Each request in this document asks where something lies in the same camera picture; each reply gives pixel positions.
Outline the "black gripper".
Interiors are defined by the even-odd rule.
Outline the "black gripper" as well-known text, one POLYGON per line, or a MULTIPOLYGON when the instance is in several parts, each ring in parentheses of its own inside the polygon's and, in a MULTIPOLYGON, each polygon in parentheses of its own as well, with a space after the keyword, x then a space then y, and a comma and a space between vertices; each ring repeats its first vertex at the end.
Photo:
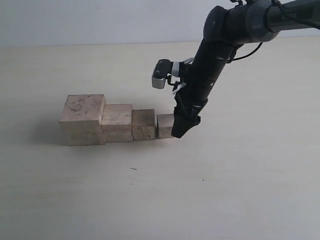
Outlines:
POLYGON ((208 102, 213 84, 196 85, 177 82, 172 90, 176 107, 174 108, 171 136, 182 138, 191 128, 201 122, 198 116, 208 102))

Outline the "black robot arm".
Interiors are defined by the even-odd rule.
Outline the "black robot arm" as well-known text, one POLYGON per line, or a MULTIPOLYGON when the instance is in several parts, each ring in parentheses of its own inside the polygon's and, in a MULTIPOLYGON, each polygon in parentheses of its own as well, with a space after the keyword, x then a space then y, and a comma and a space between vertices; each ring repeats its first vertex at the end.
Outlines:
POLYGON ((245 44, 265 43, 281 31, 320 27, 320 2, 249 0, 231 9, 214 7, 208 14, 203 38, 191 63, 174 62, 171 74, 180 78, 173 88, 176 107, 171 135, 181 138, 197 126, 199 113, 226 64, 245 44))

